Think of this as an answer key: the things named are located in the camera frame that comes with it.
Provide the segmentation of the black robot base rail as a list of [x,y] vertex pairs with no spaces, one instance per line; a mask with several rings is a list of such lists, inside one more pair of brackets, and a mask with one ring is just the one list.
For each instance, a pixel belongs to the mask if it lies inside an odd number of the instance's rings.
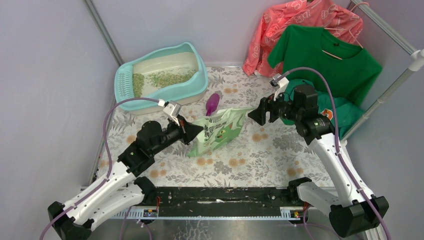
[[308,217],[306,204],[281,187],[157,187],[140,203],[151,217],[282,219]]

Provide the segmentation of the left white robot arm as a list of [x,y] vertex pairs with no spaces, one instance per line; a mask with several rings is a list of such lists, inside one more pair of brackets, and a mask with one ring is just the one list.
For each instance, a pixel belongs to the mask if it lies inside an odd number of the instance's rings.
[[141,173],[154,162],[154,156],[175,142],[188,145],[203,127],[179,114],[175,101],[157,101],[168,116],[162,128],[157,121],[145,122],[133,141],[108,171],[81,193],[65,203],[53,202],[47,209],[50,223],[62,240],[86,240],[106,220],[131,206],[148,206],[155,201],[156,188]]

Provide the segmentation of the green cat litter bag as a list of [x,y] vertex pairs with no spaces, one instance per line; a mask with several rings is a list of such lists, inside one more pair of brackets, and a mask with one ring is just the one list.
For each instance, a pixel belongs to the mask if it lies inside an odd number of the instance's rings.
[[196,136],[187,156],[200,157],[231,142],[241,133],[246,115],[252,110],[252,107],[230,107],[195,120],[193,124],[203,127],[203,130]]

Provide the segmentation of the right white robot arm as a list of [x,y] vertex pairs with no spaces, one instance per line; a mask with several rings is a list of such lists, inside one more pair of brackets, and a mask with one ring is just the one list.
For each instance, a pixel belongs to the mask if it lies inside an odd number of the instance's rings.
[[248,117],[261,126],[278,119],[294,122],[297,133],[323,163],[337,192],[329,193],[303,177],[289,182],[287,201],[293,206],[307,203],[315,207],[329,218],[333,230],[343,238],[382,226],[389,203],[385,197],[377,197],[356,172],[341,147],[338,128],[318,110],[314,87],[298,85],[292,100],[286,100],[288,79],[277,74],[270,84],[275,93],[263,97]]

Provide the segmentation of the purple litter scoop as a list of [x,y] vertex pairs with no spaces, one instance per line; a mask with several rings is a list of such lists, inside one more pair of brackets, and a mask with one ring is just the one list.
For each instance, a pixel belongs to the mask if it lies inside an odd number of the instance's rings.
[[211,116],[218,108],[220,96],[217,93],[213,93],[205,104],[206,116]]

